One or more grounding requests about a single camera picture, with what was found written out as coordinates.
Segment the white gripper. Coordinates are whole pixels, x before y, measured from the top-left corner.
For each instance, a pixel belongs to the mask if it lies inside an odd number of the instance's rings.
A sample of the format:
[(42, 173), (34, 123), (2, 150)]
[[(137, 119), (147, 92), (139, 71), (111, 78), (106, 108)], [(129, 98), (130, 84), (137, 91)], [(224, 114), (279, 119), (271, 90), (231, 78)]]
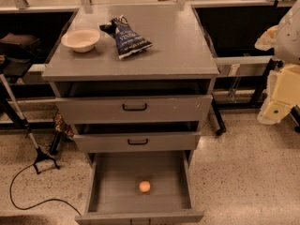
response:
[(272, 70), (267, 77), (267, 98), (257, 119), (265, 125), (274, 125), (300, 105), (300, 66), (288, 64), (280, 71)]

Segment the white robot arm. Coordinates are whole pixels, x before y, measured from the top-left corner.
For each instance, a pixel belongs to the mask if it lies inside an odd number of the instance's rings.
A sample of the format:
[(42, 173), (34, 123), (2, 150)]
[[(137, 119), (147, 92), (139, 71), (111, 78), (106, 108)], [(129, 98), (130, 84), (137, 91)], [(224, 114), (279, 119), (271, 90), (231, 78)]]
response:
[(274, 60), (282, 62), (279, 71), (267, 77), (266, 92), (258, 121), (274, 125), (300, 104), (300, 0), (284, 15), (278, 25), (267, 29), (256, 41), (261, 51), (274, 50)]

